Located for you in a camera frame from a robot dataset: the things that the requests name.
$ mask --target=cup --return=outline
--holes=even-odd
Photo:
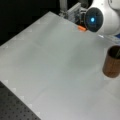
[[[116,78],[120,74],[120,46],[112,46],[107,51],[103,73],[110,78]]]

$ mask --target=white robot part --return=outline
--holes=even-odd
[[[120,0],[109,0],[111,8],[115,10],[120,10]]]
[[[110,0],[93,0],[85,15],[85,25],[88,30],[98,34],[117,35],[120,33],[119,13],[118,9],[110,6]]]

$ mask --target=table surface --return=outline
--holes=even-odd
[[[0,80],[42,120],[119,120],[120,77],[102,73],[112,45],[49,12],[0,47]]]

